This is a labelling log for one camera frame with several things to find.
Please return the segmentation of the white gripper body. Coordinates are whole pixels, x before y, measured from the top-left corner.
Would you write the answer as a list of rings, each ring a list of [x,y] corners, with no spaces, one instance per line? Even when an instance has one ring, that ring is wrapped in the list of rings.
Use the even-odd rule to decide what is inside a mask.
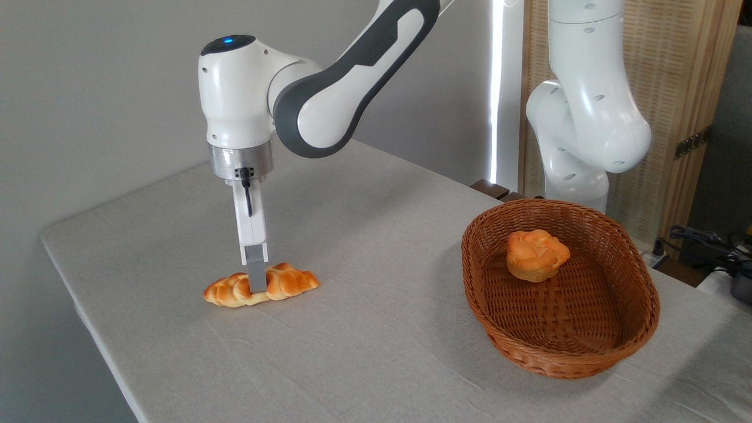
[[[251,179],[247,189],[242,186],[241,180],[228,180],[227,185],[233,190],[239,245],[265,243],[266,221],[259,180]]]

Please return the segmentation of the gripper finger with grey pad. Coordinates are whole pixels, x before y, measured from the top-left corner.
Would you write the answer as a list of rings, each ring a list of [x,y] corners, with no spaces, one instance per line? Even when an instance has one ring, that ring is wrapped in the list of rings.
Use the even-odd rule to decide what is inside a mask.
[[[267,256],[265,243],[247,244],[241,249],[241,261],[246,267],[250,291],[253,294],[267,291]]]

